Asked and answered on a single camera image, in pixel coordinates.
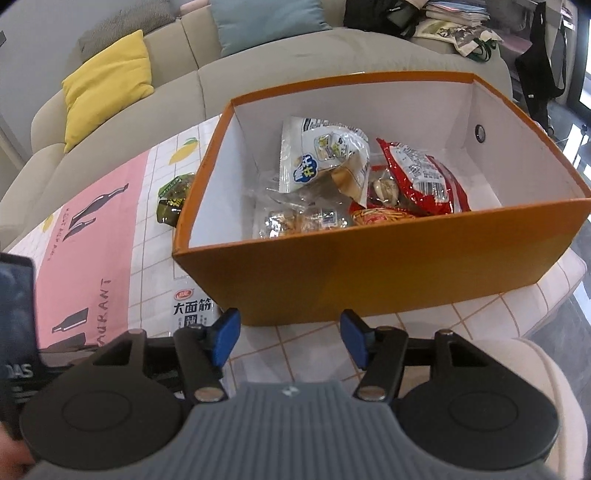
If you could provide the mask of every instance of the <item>tiled floor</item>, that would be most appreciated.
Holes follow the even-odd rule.
[[[591,186],[591,149],[577,155],[581,139],[582,121],[569,110],[552,104],[548,109],[556,137],[568,138],[559,145],[564,154]],[[587,263],[591,270],[591,216],[585,222],[571,248]],[[591,441],[591,271],[574,294],[559,308],[556,317],[530,339],[540,345],[563,370],[587,419],[587,431]],[[591,445],[587,450],[585,478],[591,478]]]

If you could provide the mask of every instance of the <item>stack of books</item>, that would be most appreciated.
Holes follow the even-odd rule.
[[[490,20],[485,0],[433,0],[425,5],[429,18],[476,27]]]

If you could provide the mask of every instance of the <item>gray gripper base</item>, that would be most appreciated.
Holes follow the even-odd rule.
[[[82,472],[41,462],[27,480],[558,480],[542,462],[505,472],[443,463],[403,433],[385,404],[348,396],[338,382],[246,384],[200,405],[177,437],[123,468]]]

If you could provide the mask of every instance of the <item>table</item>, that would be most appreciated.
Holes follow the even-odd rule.
[[[36,266],[42,348],[109,342],[129,328],[168,336],[211,324],[217,306],[171,257],[173,229],[156,221],[158,189],[199,167],[218,117],[129,160],[53,213],[11,253]],[[535,285],[439,307],[368,317],[430,338],[451,328],[470,339],[522,336],[549,318],[579,285],[586,264],[570,249]],[[230,395],[244,381],[337,379],[352,391],[362,373],[335,321],[243,327],[224,367]]]

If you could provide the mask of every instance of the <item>yellow pillow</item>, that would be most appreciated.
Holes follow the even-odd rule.
[[[151,83],[150,58],[141,30],[88,60],[61,83],[68,108],[64,152],[121,110],[152,95]]]

